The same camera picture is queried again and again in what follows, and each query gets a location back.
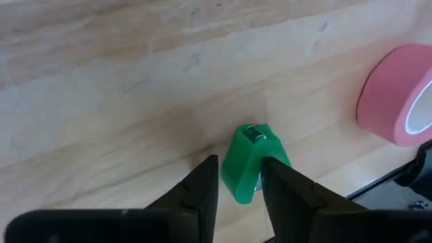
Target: green plastic block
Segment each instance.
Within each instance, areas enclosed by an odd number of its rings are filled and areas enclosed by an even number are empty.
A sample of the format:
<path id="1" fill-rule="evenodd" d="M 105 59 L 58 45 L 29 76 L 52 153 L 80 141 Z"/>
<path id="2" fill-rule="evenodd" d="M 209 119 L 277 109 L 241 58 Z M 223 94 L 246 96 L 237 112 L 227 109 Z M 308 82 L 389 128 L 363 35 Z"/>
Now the green plastic block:
<path id="1" fill-rule="evenodd" d="M 238 127 L 223 162 L 221 176 L 241 204 L 252 201 L 263 157 L 274 157 L 291 166 L 281 140 L 270 126 L 246 124 Z"/>

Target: wood grain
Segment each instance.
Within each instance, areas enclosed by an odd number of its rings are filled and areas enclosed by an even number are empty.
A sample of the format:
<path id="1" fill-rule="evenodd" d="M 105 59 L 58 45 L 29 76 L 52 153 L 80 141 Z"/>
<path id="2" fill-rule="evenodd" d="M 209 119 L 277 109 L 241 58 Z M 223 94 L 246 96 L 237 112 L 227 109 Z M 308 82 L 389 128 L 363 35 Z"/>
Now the wood grain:
<path id="1" fill-rule="evenodd" d="M 268 123 L 340 193 L 409 162 L 360 129 L 371 70 L 432 44 L 428 0 L 0 1 L 0 228 L 37 208 L 145 207 L 235 127 Z M 220 184 L 216 242 L 273 235 Z"/>

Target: green object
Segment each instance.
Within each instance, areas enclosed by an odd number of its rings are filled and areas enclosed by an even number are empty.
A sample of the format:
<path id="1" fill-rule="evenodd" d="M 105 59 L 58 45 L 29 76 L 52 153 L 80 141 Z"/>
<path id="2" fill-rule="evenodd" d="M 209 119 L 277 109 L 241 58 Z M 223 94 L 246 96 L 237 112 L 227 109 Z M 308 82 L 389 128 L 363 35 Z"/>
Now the green object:
<path id="1" fill-rule="evenodd" d="M 267 124 L 241 125 L 234 132 L 222 165 L 222 180 L 241 204 L 252 201 L 263 157 L 274 157 L 291 166 L 281 140 Z"/>

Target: pink tape roll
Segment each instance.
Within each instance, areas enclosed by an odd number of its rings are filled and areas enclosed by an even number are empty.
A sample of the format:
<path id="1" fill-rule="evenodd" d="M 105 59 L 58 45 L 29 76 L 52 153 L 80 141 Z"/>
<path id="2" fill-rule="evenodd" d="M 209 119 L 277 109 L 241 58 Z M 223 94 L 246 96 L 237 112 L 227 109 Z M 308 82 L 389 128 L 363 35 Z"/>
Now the pink tape roll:
<path id="1" fill-rule="evenodd" d="M 432 138 L 432 46 L 399 47 L 373 70 L 358 102 L 357 122 L 399 146 Z"/>

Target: wooden surface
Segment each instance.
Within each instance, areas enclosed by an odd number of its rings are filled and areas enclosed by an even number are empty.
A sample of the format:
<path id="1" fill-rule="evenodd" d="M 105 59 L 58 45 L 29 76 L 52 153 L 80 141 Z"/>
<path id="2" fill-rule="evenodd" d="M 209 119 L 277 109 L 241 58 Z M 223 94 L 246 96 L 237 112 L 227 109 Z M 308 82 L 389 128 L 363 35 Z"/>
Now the wooden surface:
<path id="1" fill-rule="evenodd" d="M 395 47 L 432 44 L 429 0 L 0 0 L 0 228 L 37 208 L 145 207 L 235 127 L 347 195 L 405 164 L 356 103 Z M 262 195 L 220 185 L 215 242 L 262 242 Z"/>

